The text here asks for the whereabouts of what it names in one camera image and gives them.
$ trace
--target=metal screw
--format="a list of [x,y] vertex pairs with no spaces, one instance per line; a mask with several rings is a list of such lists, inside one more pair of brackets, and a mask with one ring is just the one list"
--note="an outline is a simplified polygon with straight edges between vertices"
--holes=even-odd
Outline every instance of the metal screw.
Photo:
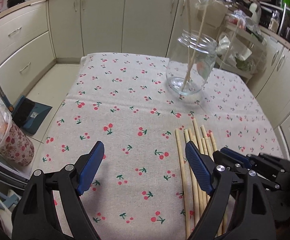
[[74,165],[72,164],[68,164],[66,167],[65,167],[65,170],[66,171],[72,171],[74,169]]
[[252,177],[255,177],[256,176],[256,172],[253,171],[253,170],[250,170],[249,171],[249,175],[252,176]]
[[216,169],[217,169],[218,171],[224,171],[224,170],[225,170],[225,167],[224,167],[223,165],[217,165],[217,166],[216,166]]
[[35,171],[34,171],[34,175],[35,175],[35,176],[39,176],[40,174],[41,174],[41,170],[35,170]]

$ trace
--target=jar base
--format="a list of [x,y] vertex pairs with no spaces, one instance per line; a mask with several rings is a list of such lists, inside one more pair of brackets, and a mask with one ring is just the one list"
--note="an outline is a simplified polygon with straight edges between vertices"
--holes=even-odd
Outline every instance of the jar base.
[[195,94],[199,92],[200,90],[198,86],[194,84],[194,82],[186,82],[184,90],[181,91],[183,83],[184,83],[184,78],[181,78],[181,77],[171,77],[167,80],[168,86],[172,90],[174,90],[176,93],[183,96]]

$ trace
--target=table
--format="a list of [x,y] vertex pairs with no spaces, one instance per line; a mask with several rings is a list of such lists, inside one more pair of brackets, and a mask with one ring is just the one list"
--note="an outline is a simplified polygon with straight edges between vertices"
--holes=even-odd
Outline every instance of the table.
[[[193,117],[208,133],[213,131],[219,148],[282,157],[269,121],[240,77],[213,69],[200,93],[182,97],[166,85],[168,61],[121,53],[88,55],[49,129],[39,163],[45,173],[75,163],[98,140],[105,145],[95,179],[81,196],[102,239],[185,239],[174,130],[193,128]],[[60,203],[57,193],[60,223],[71,235]]]

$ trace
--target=blue gripper pad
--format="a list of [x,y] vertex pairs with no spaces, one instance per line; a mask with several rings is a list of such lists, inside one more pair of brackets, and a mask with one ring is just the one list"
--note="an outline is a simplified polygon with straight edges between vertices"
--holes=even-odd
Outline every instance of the blue gripper pad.
[[247,169],[251,169],[252,168],[252,165],[250,163],[250,160],[249,158],[245,157],[244,155],[242,154],[239,154],[237,152],[234,152],[233,150],[229,149],[229,148],[222,148],[220,150],[220,152],[236,159],[236,160],[239,160],[240,162],[244,163],[245,167],[244,168],[247,168]]
[[83,195],[85,191],[89,190],[89,187],[94,180],[100,163],[103,160],[104,152],[104,144],[101,141],[98,141],[93,149],[90,151],[91,155],[87,160],[85,166],[81,170],[79,176],[79,185],[77,187],[77,193],[79,194],[79,196]]
[[206,191],[206,193],[210,195],[213,191],[211,183],[211,174],[200,156],[201,153],[196,148],[196,146],[190,141],[186,144],[185,155],[197,179],[199,186],[203,191]]

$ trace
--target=tile floor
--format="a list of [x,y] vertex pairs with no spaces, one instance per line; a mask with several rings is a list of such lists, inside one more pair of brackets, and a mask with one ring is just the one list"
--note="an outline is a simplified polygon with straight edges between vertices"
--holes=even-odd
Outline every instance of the tile floor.
[[15,167],[21,174],[30,176],[35,170],[35,162],[40,159],[43,151],[44,136],[63,99],[69,92],[76,80],[79,64],[56,64],[54,65],[27,94],[27,98],[39,102],[52,109],[44,119],[38,131],[34,135],[27,135],[35,147],[35,156],[27,167]]

